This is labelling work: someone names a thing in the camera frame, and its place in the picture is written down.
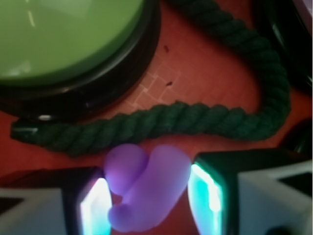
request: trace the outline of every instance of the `dark green rope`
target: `dark green rope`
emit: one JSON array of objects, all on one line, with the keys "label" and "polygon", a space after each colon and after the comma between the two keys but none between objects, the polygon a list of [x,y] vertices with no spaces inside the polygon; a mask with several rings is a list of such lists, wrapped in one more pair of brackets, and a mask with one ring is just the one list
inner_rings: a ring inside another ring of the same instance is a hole
[{"label": "dark green rope", "polygon": [[205,33],[238,53],[254,69],[264,97],[258,113],[248,115],[241,108],[229,110],[222,105],[210,108],[201,103],[188,105],[177,102],[169,106],[157,105],[131,115],[119,114],[110,120],[98,120],[86,125],[18,121],[12,125],[11,137],[51,151],[78,156],[166,134],[205,133],[245,141],[259,141],[273,136],[290,112],[290,88],[287,73],[268,40],[255,30],[247,29],[243,21],[223,12],[212,0],[169,2]]}]

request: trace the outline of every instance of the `orange-red surface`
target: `orange-red surface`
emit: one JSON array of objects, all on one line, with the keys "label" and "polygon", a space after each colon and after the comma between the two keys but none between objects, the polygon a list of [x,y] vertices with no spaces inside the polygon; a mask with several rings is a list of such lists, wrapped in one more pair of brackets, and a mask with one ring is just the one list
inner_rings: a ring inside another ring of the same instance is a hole
[{"label": "orange-red surface", "polygon": [[[251,0],[217,0],[223,10],[253,27]],[[86,119],[111,118],[117,113],[149,109],[155,104],[171,104],[175,100],[187,103],[203,102],[209,106],[223,104],[242,107],[249,113],[258,109],[260,90],[249,68],[232,52],[213,39],[204,37],[184,17],[161,2],[162,28],[156,54],[141,83],[122,102]],[[312,97],[298,90],[291,91],[292,111],[285,125],[266,141],[233,141],[217,136],[164,136],[146,140],[140,145],[148,152],[161,143],[183,149],[191,159],[201,151],[242,150],[277,147],[286,133],[299,121],[312,117]],[[7,173],[40,168],[102,166],[108,150],[103,153],[70,159],[37,146],[11,140],[11,122],[16,117],[0,112],[0,176]],[[145,234],[197,234],[186,191],[168,218]]]}]

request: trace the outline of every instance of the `large green button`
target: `large green button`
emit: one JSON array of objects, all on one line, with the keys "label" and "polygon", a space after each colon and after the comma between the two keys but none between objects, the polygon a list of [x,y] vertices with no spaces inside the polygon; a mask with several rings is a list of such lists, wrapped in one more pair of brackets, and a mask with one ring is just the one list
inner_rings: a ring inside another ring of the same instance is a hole
[{"label": "large green button", "polygon": [[0,85],[71,79],[129,37],[144,0],[1,0]]}]

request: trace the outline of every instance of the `dark spot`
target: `dark spot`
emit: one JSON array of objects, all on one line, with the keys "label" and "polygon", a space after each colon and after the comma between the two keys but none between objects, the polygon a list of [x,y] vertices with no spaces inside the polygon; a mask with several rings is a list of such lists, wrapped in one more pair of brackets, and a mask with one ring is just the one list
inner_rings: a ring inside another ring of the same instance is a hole
[{"label": "dark spot", "polygon": [[164,46],[164,49],[165,49],[166,53],[168,53],[170,51],[168,46]]}]

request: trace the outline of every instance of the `cyan light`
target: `cyan light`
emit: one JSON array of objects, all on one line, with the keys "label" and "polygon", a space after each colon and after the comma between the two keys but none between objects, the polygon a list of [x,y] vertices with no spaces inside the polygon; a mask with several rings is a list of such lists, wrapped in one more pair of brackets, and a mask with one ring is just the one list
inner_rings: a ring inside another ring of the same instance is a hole
[{"label": "cyan light", "polygon": [[111,207],[108,183],[99,178],[80,204],[83,235],[109,235],[111,225],[108,211]]},{"label": "cyan light", "polygon": [[222,234],[223,192],[219,184],[197,164],[191,166],[188,197],[192,215],[202,235]]}]

